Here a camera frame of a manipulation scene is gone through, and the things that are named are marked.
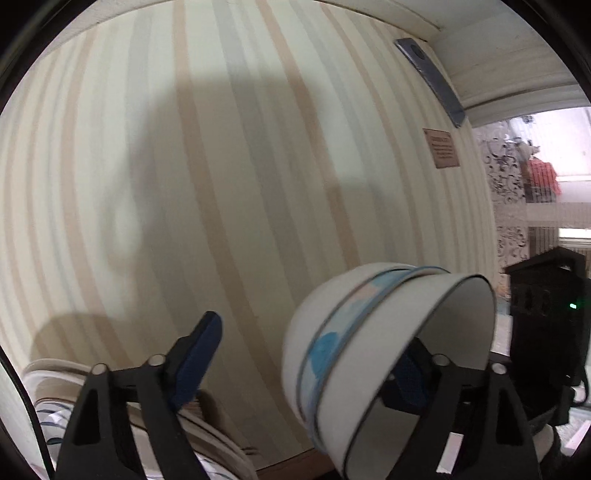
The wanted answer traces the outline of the white gloved right hand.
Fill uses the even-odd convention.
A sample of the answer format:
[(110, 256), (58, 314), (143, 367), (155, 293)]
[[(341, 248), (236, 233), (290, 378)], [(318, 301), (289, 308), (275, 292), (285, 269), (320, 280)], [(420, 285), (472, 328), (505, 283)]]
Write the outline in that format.
[(541, 479), (590, 478), (590, 428), (570, 455), (559, 431), (570, 423), (571, 410), (582, 406), (576, 401), (576, 389), (562, 386), (561, 391), (537, 396), (529, 407), (527, 417)]

